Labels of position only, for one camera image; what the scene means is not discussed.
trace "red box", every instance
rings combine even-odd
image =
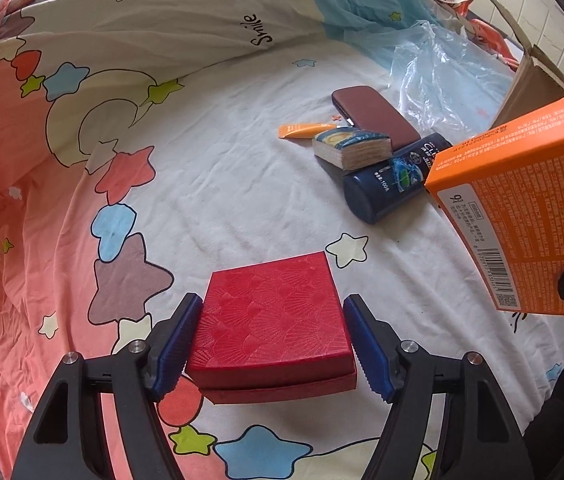
[[[355,387],[355,359],[324,253],[214,272],[187,363],[212,402]]]

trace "blue bottle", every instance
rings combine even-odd
[[[440,134],[431,134],[383,160],[344,176],[344,198],[353,214],[374,224],[424,189],[435,156],[451,147]]]

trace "cream tube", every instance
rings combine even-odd
[[[280,139],[312,139],[333,128],[337,128],[337,124],[283,124],[277,129],[277,136]]]

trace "orange cardboard box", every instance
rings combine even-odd
[[[564,315],[564,98],[438,153],[426,187],[498,309]]]

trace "plastic bag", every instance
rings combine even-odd
[[[428,22],[348,33],[344,41],[390,70],[381,93],[420,134],[433,129],[453,144],[489,129],[514,77],[478,46]]]

